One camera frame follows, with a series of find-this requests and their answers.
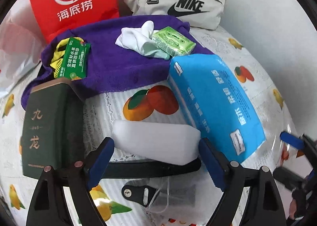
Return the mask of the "white mesh pouch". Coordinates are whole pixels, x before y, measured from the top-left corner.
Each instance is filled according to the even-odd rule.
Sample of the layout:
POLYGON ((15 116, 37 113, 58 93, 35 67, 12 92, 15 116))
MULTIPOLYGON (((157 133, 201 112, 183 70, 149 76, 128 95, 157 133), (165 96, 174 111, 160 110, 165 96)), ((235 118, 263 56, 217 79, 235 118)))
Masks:
POLYGON ((173 177, 152 178, 148 187, 154 188, 154 196, 148 197, 148 211, 155 214, 192 208, 196 204, 197 184, 186 183, 173 177))

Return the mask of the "white sponge block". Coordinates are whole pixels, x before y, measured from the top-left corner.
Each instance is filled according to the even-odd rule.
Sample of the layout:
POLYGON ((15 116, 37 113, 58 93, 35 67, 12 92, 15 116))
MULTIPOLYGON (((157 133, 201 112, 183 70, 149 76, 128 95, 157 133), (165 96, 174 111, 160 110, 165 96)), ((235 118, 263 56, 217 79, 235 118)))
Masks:
POLYGON ((198 157, 201 132, 189 125, 114 120, 111 138, 115 148, 174 165, 198 157))

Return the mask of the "green wet wipes packet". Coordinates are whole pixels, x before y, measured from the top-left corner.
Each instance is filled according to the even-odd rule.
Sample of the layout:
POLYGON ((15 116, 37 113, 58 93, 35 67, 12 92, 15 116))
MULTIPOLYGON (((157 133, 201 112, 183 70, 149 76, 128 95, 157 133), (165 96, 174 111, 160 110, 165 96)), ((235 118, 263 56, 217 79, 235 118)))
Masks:
POLYGON ((70 37, 63 55, 58 78, 68 78, 72 81, 87 77, 87 59, 91 44, 79 37, 70 37))

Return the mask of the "light green tissue packet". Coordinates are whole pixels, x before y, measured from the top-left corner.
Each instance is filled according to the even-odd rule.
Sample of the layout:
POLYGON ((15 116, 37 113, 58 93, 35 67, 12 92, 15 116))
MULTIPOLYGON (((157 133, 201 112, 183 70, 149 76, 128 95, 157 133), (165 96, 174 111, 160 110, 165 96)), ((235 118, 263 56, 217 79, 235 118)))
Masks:
POLYGON ((190 55, 196 46, 195 42, 172 27, 165 27, 156 31, 152 36, 152 40, 158 48, 172 57, 190 55))

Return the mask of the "dark green tea tin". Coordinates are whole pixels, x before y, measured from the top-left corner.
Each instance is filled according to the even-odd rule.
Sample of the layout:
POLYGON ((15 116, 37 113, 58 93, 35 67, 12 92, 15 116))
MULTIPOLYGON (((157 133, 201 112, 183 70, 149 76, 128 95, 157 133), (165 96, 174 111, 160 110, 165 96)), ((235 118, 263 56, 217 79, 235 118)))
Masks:
POLYGON ((20 141, 24 176, 38 179, 47 165, 63 169, 84 160, 83 104, 68 78, 32 88, 20 141))

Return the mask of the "blue tissue pack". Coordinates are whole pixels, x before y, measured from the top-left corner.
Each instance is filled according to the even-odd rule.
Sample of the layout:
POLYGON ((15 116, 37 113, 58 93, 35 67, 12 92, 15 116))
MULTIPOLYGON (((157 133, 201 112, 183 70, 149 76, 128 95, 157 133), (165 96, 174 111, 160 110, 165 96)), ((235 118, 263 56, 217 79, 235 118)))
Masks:
POLYGON ((244 162, 266 140, 251 101, 219 56, 174 57, 168 83, 187 122, 228 160, 244 162))

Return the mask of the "white Miniso plastic bag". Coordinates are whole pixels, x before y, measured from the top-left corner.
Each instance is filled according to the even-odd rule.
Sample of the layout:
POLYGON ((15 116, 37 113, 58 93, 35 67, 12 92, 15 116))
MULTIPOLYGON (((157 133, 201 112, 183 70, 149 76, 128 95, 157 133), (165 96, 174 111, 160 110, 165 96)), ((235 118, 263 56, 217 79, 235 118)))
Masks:
POLYGON ((4 19, 1 23, 1 98, 38 65, 45 45, 36 21, 4 19))

